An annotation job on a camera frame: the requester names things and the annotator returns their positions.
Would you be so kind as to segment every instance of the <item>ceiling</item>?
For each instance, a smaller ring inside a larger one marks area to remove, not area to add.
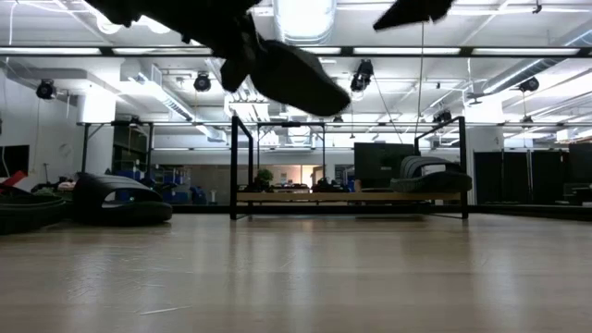
[[[422,25],[380,33],[372,29],[374,21],[391,3],[338,0],[333,30],[327,44],[421,45]],[[12,31],[13,45],[182,45],[178,33],[157,34],[146,26],[132,26],[115,34],[104,34],[97,29],[95,16],[86,12],[87,7],[81,1],[21,0],[19,5],[14,6],[11,18],[14,4],[12,0],[0,0],[0,44],[9,44]],[[566,38],[592,30],[589,12],[592,10],[592,0],[542,0],[541,4],[543,11],[532,14],[530,10],[535,7],[535,1],[458,0],[446,18],[437,24],[424,26],[424,45],[563,46]],[[517,11],[523,13],[509,14]],[[278,37],[273,12],[272,0],[262,1],[253,12],[256,26],[266,38]],[[364,98],[353,102],[352,110],[345,111],[349,117],[346,119],[351,119],[350,114],[353,113],[354,121],[384,121],[387,109],[399,121],[415,121],[418,111],[427,121],[431,121],[431,114],[441,107],[449,108],[453,114],[461,114],[465,108],[471,107],[466,103],[470,101],[463,99],[462,95],[455,100],[446,100],[445,105],[439,105],[438,101],[455,90],[470,92],[473,84],[495,78],[512,67],[528,64],[528,60],[509,58],[422,60],[417,57],[377,57],[371,60],[375,68],[375,80],[364,92]],[[102,80],[112,79],[113,76],[105,75],[105,72],[120,66],[114,65],[113,59],[21,58],[17,61],[34,68],[84,68]],[[212,89],[209,92],[196,92],[192,87],[199,71],[212,70],[204,58],[145,57],[139,61],[144,68],[152,65],[160,68],[163,71],[163,85],[184,104],[195,108],[194,111],[201,118],[215,121],[227,119],[223,110],[226,94],[215,75],[210,75]],[[349,89],[352,74],[359,62],[359,58],[323,59],[327,74],[346,89]],[[589,110],[592,99],[587,98],[561,107],[574,96],[592,91],[590,77],[582,74],[591,67],[589,60],[570,59],[537,74],[541,87],[538,92],[525,95],[526,113],[556,105],[558,110],[555,113],[538,119],[555,121],[592,111]],[[120,78],[113,85],[118,86],[119,81]],[[118,88],[126,93],[125,87]],[[165,117],[168,114],[167,109],[150,96],[130,94],[130,97],[137,104],[119,103],[119,113],[135,113],[141,117]],[[522,98],[520,92],[507,90],[483,100],[503,105],[504,118],[517,121],[524,116]],[[269,115],[276,116],[281,109],[281,105],[271,102]]]

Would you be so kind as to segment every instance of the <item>black monitor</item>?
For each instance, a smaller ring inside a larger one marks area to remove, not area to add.
[[[570,144],[571,182],[592,183],[592,143]]]
[[[401,174],[403,158],[414,155],[412,144],[355,143],[355,177],[363,189],[383,189]]]
[[[29,173],[29,146],[5,146],[0,147],[0,157],[4,153],[4,162],[0,158],[0,178],[9,178],[19,171],[25,174]]]

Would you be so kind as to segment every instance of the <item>black panel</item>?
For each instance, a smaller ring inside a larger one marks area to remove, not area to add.
[[[501,153],[475,153],[475,191],[478,204],[501,202]]]
[[[533,202],[555,204],[563,199],[561,152],[532,152]]]
[[[527,153],[504,153],[502,189],[505,203],[529,203]]]
[[[592,143],[570,144],[571,182],[592,182]]]
[[[398,179],[403,158],[414,155],[412,144],[355,143],[355,176],[363,188],[387,188]]]
[[[28,145],[0,147],[0,156],[2,156],[3,150],[4,161],[6,162],[6,167],[8,167],[9,172],[8,174],[6,173],[4,164],[0,162],[0,178],[11,177],[18,171],[22,171],[25,174],[29,173]]]

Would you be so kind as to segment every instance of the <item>wooden floor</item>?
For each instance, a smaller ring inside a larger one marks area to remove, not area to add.
[[[175,216],[0,238],[0,332],[592,331],[592,224]]]

